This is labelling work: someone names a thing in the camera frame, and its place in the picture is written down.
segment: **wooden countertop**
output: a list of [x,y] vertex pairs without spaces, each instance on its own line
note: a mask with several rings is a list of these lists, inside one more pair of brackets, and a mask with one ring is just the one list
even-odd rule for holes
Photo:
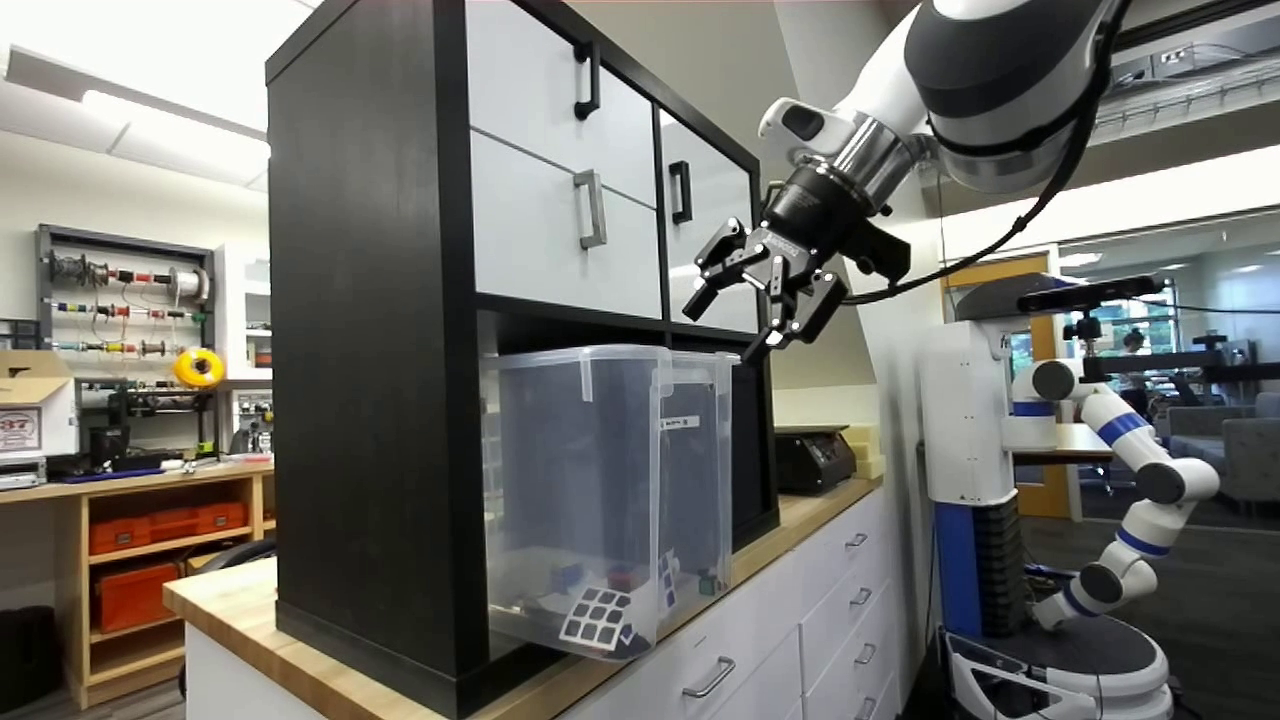
[[156,488],[223,482],[223,479],[243,479],[243,477],[270,477],[270,464],[200,464],[190,473],[161,473],[161,477],[35,482],[35,488],[0,490],[0,507],[4,503],[50,503],[50,498],[75,498],[75,497],[130,497],[130,490],[156,490]]
[[[849,479],[829,497],[785,497],[781,529],[731,556],[731,589],[762,572],[773,561],[787,556],[871,488],[881,482]],[[320,714],[437,714],[423,704],[390,693],[389,683],[374,683],[363,673],[317,650],[310,645],[284,637],[275,629],[275,561],[188,577],[178,585],[166,585],[162,600],[178,621],[219,640],[229,650],[270,677]],[[620,669],[567,655],[528,683],[510,689],[497,704],[478,709],[477,714],[544,720],[594,693],[613,673]]]

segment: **white cabinet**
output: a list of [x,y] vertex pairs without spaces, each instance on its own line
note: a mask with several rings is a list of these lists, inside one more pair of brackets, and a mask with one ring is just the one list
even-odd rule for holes
[[654,203],[650,105],[591,53],[517,3],[483,0],[468,3],[468,75],[473,129]]
[[[724,218],[751,223],[751,175],[666,112],[659,112],[659,135],[670,320],[691,325],[680,310],[701,274],[691,255],[724,228]],[[724,288],[694,325],[754,332],[754,293],[749,282]]]
[[270,260],[253,248],[219,251],[219,325],[214,348],[229,379],[270,379]]
[[881,720],[894,714],[898,594],[884,490],[741,585],[567,720]]
[[478,130],[473,175],[477,293],[659,320],[650,207]]
[[650,105],[517,3],[468,3],[477,288],[659,320]]

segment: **box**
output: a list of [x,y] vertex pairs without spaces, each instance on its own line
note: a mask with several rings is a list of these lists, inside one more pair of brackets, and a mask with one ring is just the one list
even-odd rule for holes
[[178,564],[149,564],[97,581],[97,629],[123,632],[166,614],[162,585],[178,577]]
[[726,585],[731,356],[505,356],[488,466],[491,632],[629,661]]
[[81,453],[75,379],[55,350],[0,350],[0,454]]

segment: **ceiling light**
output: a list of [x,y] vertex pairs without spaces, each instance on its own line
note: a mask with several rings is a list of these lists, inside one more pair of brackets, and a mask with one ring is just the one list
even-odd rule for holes
[[1095,265],[1095,260],[1103,260],[1101,251],[1071,251],[1071,255],[1060,255],[1057,265],[1060,267],[1083,267],[1083,265]]
[[126,129],[145,130],[149,139],[190,154],[208,167],[223,167],[236,175],[253,175],[266,162],[270,148],[259,135],[243,135],[243,130],[229,130],[204,120],[188,120],[178,112],[166,107],[149,107],[110,91],[83,91],[81,101],[83,107],[123,120]]

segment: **wall shelf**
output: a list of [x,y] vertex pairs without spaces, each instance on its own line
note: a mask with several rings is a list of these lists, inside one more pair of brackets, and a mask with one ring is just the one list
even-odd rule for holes
[[162,550],[178,550],[178,546],[200,546],[200,545],[223,545],[223,541],[243,541],[253,534],[253,529],[229,529],[229,532],[200,532],[200,534],[178,534],[178,541],[162,541],[162,545],[141,545],[141,546],[123,546],[123,550],[102,550],[102,556],[88,556],[88,564],[118,564],[118,561],[134,561],[134,556],[162,556]]

